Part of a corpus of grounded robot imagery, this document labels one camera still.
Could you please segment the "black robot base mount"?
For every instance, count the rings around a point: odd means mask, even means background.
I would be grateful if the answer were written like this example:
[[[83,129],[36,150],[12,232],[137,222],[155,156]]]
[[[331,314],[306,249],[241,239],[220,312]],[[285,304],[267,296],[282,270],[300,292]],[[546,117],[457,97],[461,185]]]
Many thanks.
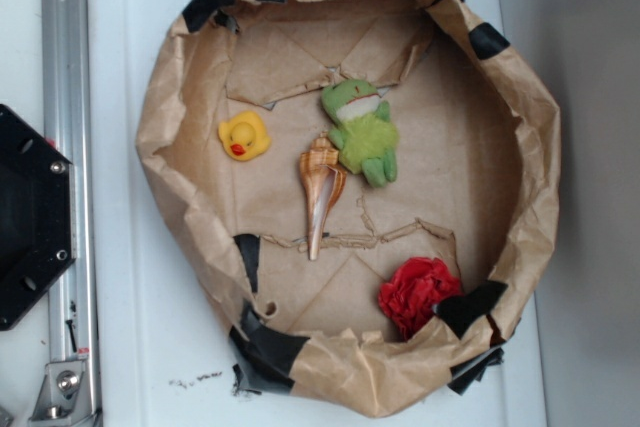
[[[14,328],[75,260],[71,163],[1,106],[1,329]]]

